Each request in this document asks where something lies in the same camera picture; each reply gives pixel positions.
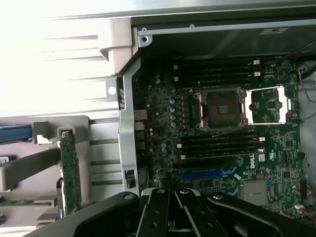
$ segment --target sticker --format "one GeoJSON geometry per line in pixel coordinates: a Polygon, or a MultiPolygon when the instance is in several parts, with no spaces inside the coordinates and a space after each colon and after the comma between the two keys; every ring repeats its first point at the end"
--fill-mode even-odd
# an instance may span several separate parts
{"type": "Polygon", "coordinates": [[[275,159],[275,154],[274,154],[273,151],[270,153],[269,158],[270,158],[270,159],[275,159]]]}
{"type": "Polygon", "coordinates": [[[252,154],[250,156],[250,169],[254,169],[255,167],[256,167],[256,165],[255,165],[255,155],[252,154]]]}
{"type": "Polygon", "coordinates": [[[235,174],[234,177],[237,178],[238,180],[241,179],[241,177],[238,174],[235,174]]]}
{"type": "Polygon", "coordinates": [[[265,161],[265,160],[266,160],[265,154],[259,154],[259,155],[258,155],[258,159],[259,159],[259,162],[265,161]]]}
{"type": "Polygon", "coordinates": [[[277,35],[277,34],[282,34],[283,32],[287,31],[288,29],[289,29],[288,27],[265,29],[260,34],[261,35],[277,35]]]}

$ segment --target capacitor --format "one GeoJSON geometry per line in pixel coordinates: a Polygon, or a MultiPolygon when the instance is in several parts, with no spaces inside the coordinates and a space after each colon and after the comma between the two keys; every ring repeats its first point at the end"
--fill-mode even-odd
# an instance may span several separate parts
{"type": "Polygon", "coordinates": [[[273,174],[273,170],[270,168],[266,168],[266,172],[267,172],[267,174],[273,174]]]}

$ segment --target connector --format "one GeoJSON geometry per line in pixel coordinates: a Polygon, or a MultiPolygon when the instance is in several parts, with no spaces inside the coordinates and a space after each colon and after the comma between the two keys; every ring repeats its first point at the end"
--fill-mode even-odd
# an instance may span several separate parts
{"type": "Polygon", "coordinates": [[[294,205],[296,210],[304,209],[305,207],[302,204],[295,204],[294,205]]]}

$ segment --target blue pcie slot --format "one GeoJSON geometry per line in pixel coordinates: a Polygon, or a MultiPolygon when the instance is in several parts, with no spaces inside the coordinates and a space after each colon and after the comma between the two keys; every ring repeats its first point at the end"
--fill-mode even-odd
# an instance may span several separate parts
{"type": "Polygon", "coordinates": [[[180,174],[180,181],[189,181],[196,179],[215,179],[215,178],[224,178],[228,174],[232,174],[236,170],[236,166],[232,170],[213,170],[213,171],[201,171],[201,172],[192,172],[192,173],[182,173],[180,174]]]}

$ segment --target green circuit board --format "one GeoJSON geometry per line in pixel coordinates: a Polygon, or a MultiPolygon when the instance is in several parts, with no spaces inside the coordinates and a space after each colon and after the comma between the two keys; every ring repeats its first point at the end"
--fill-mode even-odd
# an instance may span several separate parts
{"type": "Polygon", "coordinates": [[[81,188],[79,164],[74,136],[68,135],[60,140],[61,163],[65,196],[65,215],[81,209],[81,188]]]}
{"type": "MultiPolygon", "coordinates": [[[[216,61],[215,65],[225,65],[223,71],[215,72],[219,75],[225,74],[226,65],[249,65],[249,62],[258,60],[259,64],[256,67],[259,73],[256,74],[256,81],[249,83],[246,81],[238,85],[227,83],[213,86],[212,83],[200,83],[195,78],[193,69],[190,71],[186,68],[185,74],[178,74],[178,63],[171,61],[164,64],[150,64],[150,67],[134,80],[135,113],[138,115],[139,111],[147,112],[145,117],[139,116],[135,119],[137,157],[140,166],[149,167],[150,187],[193,188],[202,194],[224,192],[284,216],[291,218],[302,216],[294,208],[295,204],[301,203],[306,194],[306,182],[301,180],[298,155],[300,151],[298,88],[297,75],[292,73],[295,71],[295,63],[290,61],[276,65],[263,63],[273,59],[274,57],[266,57],[216,61]],[[178,86],[177,82],[183,75],[187,77],[187,81],[178,86]],[[210,118],[215,122],[212,128],[218,128],[216,121],[224,121],[218,130],[198,129],[201,121],[201,104],[196,94],[209,91],[207,99],[210,104],[215,103],[214,101],[217,103],[224,101],[233,107],[234,103],[227,100],[230,100],[234,90],[225,90],[225,88],[242,88],[247,91],[247,96],[251,97],[251,105],[255,107],[252,109],[252,123],[255,125],[248,123],[236,127],[236,123],[232,121],[234,115],[225,115],[227,113],[225,105],[218,106],[220,111],[216,116],[213,111],[209,112],[210,118]],[[286,115],[281,111],[282,108],[288,109],[286,115]],[[184,150],[181,153],[179,148],[185,141],[190,146],[190,141],[193,143],[195,139],[203,136],[209,136],[208,140],[211,141],[225,134],[237,136],[247,133],[257,134],[257,138],[264,138],[264,142],[259,142],[263,144],[262,149],[242,150],[237,153],[210,151],[208,154],[205,151],[210,147],[208,145],[203,148],[204,155],[199,158],[196,147],[201,144],[197,140],[195,150],[187,153],[195,159],[191,159],[189,165],[181,165],[186,156],[181,156],[184,150]],[[184,174],[210,171],[225,171],[226,174],[223,177],[215,175],[196,179],[183,178],[184,174]]],[[[205,63],[203,66],[204,70],[208,68],[205,63]]],[[[205,71],[208,77],[212,76],[210,71],[205,71]]]]}

